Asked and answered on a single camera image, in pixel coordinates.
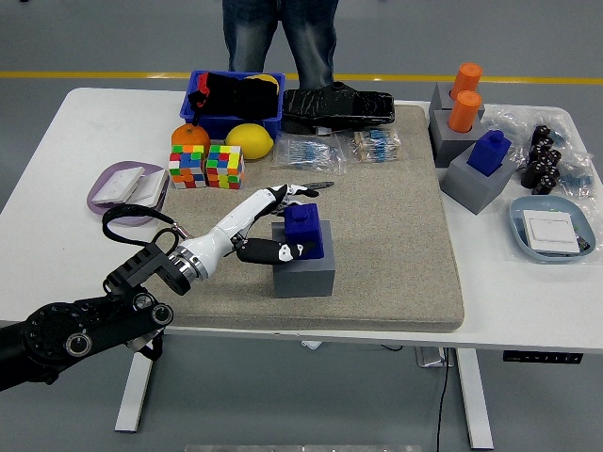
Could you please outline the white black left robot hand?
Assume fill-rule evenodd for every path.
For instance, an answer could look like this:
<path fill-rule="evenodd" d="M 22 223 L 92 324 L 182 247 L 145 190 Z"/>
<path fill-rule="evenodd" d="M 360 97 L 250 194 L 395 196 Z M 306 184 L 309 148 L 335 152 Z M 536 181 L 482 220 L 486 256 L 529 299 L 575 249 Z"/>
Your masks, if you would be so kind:
<path fill-rule="evenodd" d="M 263 238 L 249 238 L 254 223 L 268 214 L 281 215 L 290 205 L 298 205 L 294 195 L 315 198 L 319 193 L 307 186 L 281 185 L 254 192 L 227 214 L 208 234 L 184 240 L 171 253 L 171 260 L 189 282 L 211 277 L 220 259 L 235 253 L 242 262 L 280 265 L 298 260 L 316 244 L 305 241 L 288 244 Z"/>

